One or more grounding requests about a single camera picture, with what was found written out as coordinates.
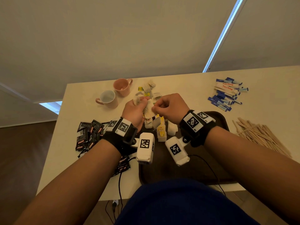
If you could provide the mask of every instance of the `person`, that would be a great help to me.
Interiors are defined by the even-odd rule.
[[[122,117],[141,130],[147,98],[127,102]],[[161,97],[153,112],[179,124],[190,110],[179,94]],[[300,164],[218,126],[207,151],[255,197],[289,223],[300,222]],[[83,224],[105,189],[121,154],[101,139],[52,180],[15,224]],[[220,192],[189,179],[141,186],[115,224],[257,224]]]

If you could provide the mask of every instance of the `floor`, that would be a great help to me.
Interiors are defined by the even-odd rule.
[[[55,127],[55,121],[0,128],[0,221],[12,224],[35,197]],[[227,197],[260,224],[286,224],[247,191],[226,192]],[[112,224],[99,201],[85,225]],[[117,207],[116,217],[121,207]],[[112,201],[107,205],[112,220]]]

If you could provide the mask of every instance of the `mug handle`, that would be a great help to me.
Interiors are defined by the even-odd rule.
[[[101,100],[100,100],[100,102],[99,102],[98,100],[100,100],[100,98],[96,98],[96,99],[95,99],[95,102],[98,103],[98,104],[100,104],[100,105],[104,105],[104,104],[101,102]]]
[[[127,79],[127,81],[128,81],[128,83],[129,83],[129,86],[131,86],[132,85],[132,83],[133,83],[133,79],[132,78],[129,78],[129,79]]]

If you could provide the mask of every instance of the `cup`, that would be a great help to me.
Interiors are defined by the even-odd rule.
[[[120,78],[115,80],[113,83],[114,89],[120,94],[121,96],[125,97],[128,96],[130,93],[130,86],[132,85],[133,79],[124,79]]]
[[[115,93],[111,90],[102,92],[100,98],[96,98],[95,101],[96,103],[105,105],[110,109],[114,109],[118,106],[118,99],[115,96]]]

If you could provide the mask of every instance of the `wall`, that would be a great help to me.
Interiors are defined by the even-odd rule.
[[[67,83],[202,72],[236,2],[0,1],[1,82],[34,102]]]
[[[56,120],[58,115],[32,102],[23,101],[0,90],[0,127]]]
[[[300,64],[300,0],[247,0],[210,72]]]

